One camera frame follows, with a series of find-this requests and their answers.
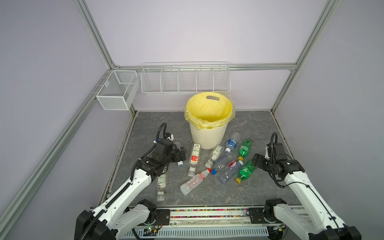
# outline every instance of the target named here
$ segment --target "green plastic bottle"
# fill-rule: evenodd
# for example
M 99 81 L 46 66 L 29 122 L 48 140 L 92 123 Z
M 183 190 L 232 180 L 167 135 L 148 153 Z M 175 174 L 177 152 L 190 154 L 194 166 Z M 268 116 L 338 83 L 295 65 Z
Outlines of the green plastic bottle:
M 238 184 L 240 184 L 242 180 L 248 179 L 252 172 L 256 170 L 259 156 L 260 155 L 256 153 L 253 159 L 248 161 L 247 164 L 240 169 L 239 177 L 235 179 Z
M 238 160 L 243 160 L 244 157 L 248 155 L 249 150 L 251 149 L 252 143 L 253 143 L 252 139 L 246 138 L 243 140 L 243 143 L 241 144 L 239 149 Z

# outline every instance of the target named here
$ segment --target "gray table surface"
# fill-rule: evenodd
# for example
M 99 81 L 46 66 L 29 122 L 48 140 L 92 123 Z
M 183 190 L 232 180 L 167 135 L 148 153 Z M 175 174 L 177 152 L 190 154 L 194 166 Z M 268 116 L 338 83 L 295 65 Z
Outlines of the gray table surface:
M 126 151 L 121 160 L 119 169 L 115 176 L 112 192 L 115 192 L 130 176 L 133 163 L 141 157 L 153 145 L 156 132 L 162 122 L 166 122 L 167 132 L 174 135 L 174 141 L 179 141 L 187 150 L 187 158 L 193 145 L 189 123 L 184 118 L 184 112 L 139 112 Z M 239 111 L 236 117 L 228 123 L 222 144 L 233 132 L 239 132 L 243 138 L 254 140 L 250 154 L 244 162 L 252 159 L 255 153 L 265 154 L 265 144 L 270 141 L 271 134 L 278 132 L 278 128 L 270 112 L 267 111 Z M 206 169 L 205 162 L 208 160 L 211 150 L 201 150 L 199 156 L 200 164 L 196 172 Z M 188 181 L 187 176 L 189 162 L 182 167 L 177 163 L 171 163 L 168 169 L 168 182 L 166 189 L 166 200 L 157 202 L 156 183 L 152 182 L 146 187 L 130 204 L 135 206 L 138 201 L 147 199 L 158 206 L 214 206 L 214 205 L 264 205 L 267 199 L 282 198 L 290 205 L 300 205 L 299 200 L 290 188 L 281 189 L 275 185 L 268 173 L 256 169 L 249 179 L 241 184 L 235 182 L 235 178 L 227 183 L 219 182 L 219 172 L 207 178 L 188 195 L 180 191 L 180 186 Z

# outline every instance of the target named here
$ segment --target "white mesh basket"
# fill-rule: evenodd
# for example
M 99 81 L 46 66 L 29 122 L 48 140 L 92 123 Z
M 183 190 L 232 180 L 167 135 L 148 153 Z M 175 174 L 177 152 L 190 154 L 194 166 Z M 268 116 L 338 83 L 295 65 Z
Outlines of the white mesh basket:
M 96 97 L 105 110 L 129 110 L 139 85 L 136 71 L 113 70 Z
M 229 63 L 154 66 L 143 63 L 141 90 L 145 94 L 187 94 L 231 91 Z

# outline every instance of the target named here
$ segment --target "bottle with red cap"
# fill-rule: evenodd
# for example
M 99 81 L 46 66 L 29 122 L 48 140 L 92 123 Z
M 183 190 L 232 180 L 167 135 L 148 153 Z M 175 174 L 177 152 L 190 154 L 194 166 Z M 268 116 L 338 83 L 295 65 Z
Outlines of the bottle with red cap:
M 180 191 L 184 195 L 187 195 L 195 187 L 199 186 L 210 173 L 211 173 L 211 169 L 207 168 L 201 173 L 194 175 L 193 178 L 189 179 L 187 182 L 185 182 L 183 185 L 180 186 Z

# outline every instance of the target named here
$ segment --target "trash can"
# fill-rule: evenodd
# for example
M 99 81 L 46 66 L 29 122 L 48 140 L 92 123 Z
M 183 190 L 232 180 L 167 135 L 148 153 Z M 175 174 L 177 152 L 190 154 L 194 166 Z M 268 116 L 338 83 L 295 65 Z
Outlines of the trash can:
M 206 92 L 191 97 L 185 106 L 194 143 L 213 149 L 223 140 L 227 124 L 235 117 L 235 104 L 228 93 Z

